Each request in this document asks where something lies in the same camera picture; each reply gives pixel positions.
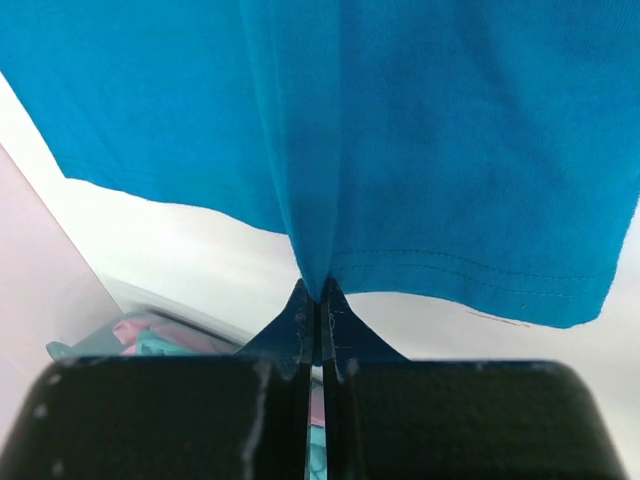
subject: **white wall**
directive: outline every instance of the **white wall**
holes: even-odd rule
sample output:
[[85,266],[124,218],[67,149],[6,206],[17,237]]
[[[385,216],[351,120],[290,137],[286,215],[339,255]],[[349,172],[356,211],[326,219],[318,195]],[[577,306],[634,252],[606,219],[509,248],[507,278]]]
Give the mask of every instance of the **white wall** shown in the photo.
[[121,310],[0,146],[0,443],[44,348]]
[[[289,296],[298,270],[286,237],[216,212],[65,180],[2,82],[0,143],[121,305],[160,304],[248,338]],[[636,221],[602,316],[567,331],[504,323],[411,295],[354,295],[350,302],[411,357],[533,357],[568,363],[594,390],[629,471],[640,479],[639,227]]]

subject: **blue fabric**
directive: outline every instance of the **blue fabric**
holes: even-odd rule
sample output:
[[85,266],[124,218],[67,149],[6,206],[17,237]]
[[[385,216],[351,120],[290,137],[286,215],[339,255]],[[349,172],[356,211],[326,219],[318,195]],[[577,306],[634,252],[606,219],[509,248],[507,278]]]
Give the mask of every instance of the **blue fabric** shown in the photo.
[[311,293],[598,315],[640,191],[633,0],[8,0],[62,171],[287,233]]

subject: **blue t-shirt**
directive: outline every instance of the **blue t-shirt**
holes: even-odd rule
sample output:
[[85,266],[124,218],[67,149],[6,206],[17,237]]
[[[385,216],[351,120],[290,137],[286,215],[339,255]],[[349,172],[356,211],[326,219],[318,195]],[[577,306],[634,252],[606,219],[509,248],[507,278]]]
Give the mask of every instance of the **blue t-shirt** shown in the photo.
[[640,191],[633,0],[6,0],[0,69],[66,176],[287,233],[315,298],[585,322]]

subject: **scratch mark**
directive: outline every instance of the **scratch mark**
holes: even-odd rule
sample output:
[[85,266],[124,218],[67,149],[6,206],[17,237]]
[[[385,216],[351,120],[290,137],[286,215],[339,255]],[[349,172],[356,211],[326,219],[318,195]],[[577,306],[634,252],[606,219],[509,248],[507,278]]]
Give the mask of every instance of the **scratch mark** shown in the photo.
[[472,312],[471,310],[467,310],[467,313],[470,314],[470,315],[475,315],[476,317],[488,318],[489,320],[495,320],[496,322],[502,322],[502,323],[506,323],[507,325],[513,325],[514,327],[531,328],[531,325],[527,325],[526,323],[511,322],[511,321],[505,320],[503,318],[496,318],[496,317],[491,317],[489,315],[482,315],[481,313]]
[[251,426],[247,443],[242,450],[242,464],[244,466],[244,480],[253,480],[254,454],[260,437],[262,436],[262,428],[264,426],[264,404],[267,400],[267,386],[269,385],[269,377],[271,376],[271,365],[267,362],[258,362],[253,369],[258,375],[258,394],[256,395],[256,419]]
[[37,418],[38,420],[46,418],[48,413],[49,409],[47,408],[47,405],[45,403],[41,403],[33,409],[33,417]]
[[47,385],[55,385],[60,382],[60,380],[62,380],[62,375],[60,375],[59,373],[55,373],[51,375],[51,377],[49,377],[49,380],[47,380]]
[[75,366],[79,360],[80,359],[78,357],[63,357],[60,360],[58,360],[58,363],[63,367],[69,368],[69,367]]
[[349,376],[353,377],[360,370],[360,365],[358,365],[358,359],[352,358],[347,363],[347,373]]
[[64,475],[64,464],[62,460],[53,462],[53,465],[51,465],[51,474],[54,478],[60,478]]

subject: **pink fabric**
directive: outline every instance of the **pink fabric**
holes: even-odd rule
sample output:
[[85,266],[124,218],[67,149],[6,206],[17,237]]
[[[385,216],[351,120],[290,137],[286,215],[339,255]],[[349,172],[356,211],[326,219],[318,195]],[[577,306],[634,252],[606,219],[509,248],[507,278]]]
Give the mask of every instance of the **pink fabric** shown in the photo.
[[311,392],[311,424],[324,427],[324,389],[315,387]]
[[151,330],[158,337],[174,345],[187,348],[193,352],[208,354],[233,353],[234,349],[223,341],[217,341],[188,327],[177,323],[154,325]]
[[224,340],[209,337],[189,327],[168,321],[152,313],[126,318],[113,327],[113,334],[123,345],[130,345],[122,355],[135,355],[136,340],[143,330],[193,352],[209,355],[234,353],[235,348]]
[[154,325],[160,325],[164,320],[155,315],[147,314],[121,320],[113,327],[113,334],[123,345],[135,343],[142,330],[149,330]]
[[125,349],[125,351],[122,352],[120,355],[129,355],[129,356],[131,356],[131,355],[135,355],[135,354],[136,354],[136,345],[133,344],[133,345],[127,347]]

